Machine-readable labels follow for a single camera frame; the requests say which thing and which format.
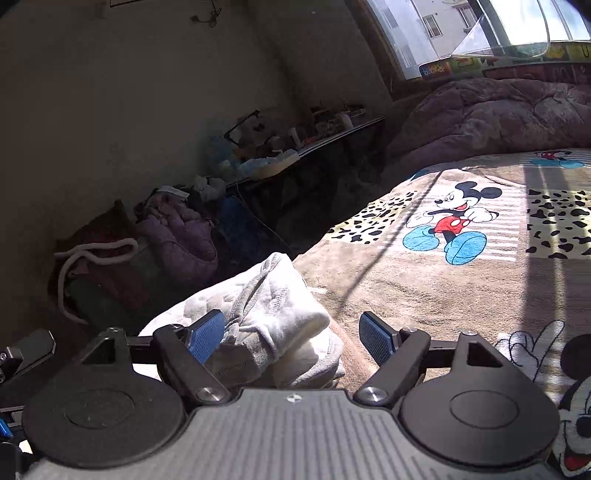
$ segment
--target metal screw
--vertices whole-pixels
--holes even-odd
[[[379,403],[387,396],[384,390],[377,387],[364,387],[357,392],[357,398],[367,404]]]
[[[207,403],[217,403],[226,398],[226,392],[219,387],[204,387],[197,390],[197,398]]]

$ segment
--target beige wall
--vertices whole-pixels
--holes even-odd
[[[306,108],[340,98],[375,114],[392,100],[344,0],[248,0],[258,26],[275,43]]]
[[[291,111],[280,70],[239,1],[217,27],[196,0],[22,0],[0,19],[0,345],[49,316],[56,237],[203,170],[208,129]]]

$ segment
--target mickey mouse blanket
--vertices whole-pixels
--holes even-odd
[[[591,479],[591,150],[485,155],[419,171],[294,265],[345,340],[346,388],[376,369],[357,334],[475,330],[560,410],[551,462]]]

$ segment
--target white towel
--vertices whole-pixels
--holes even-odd
[[[158,315],[140,335],[171,323],[188,326],[213,309],[223,312],[227,324],[206,366],[225,386],[256,381],[275,388],[322,388],[344,376],[343,343],[286,255],[274,253],[192,295]],[[157,378],[154,366],[138,367],[139,373]]]

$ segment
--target bed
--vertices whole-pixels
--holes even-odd
[[[591,88],[450,82],[387,158],[398,185],[294,261],[343,339],[341,385],[376,370],[365,310],[437,339],[475,330],[559,407],[551,461],[591,471]]]

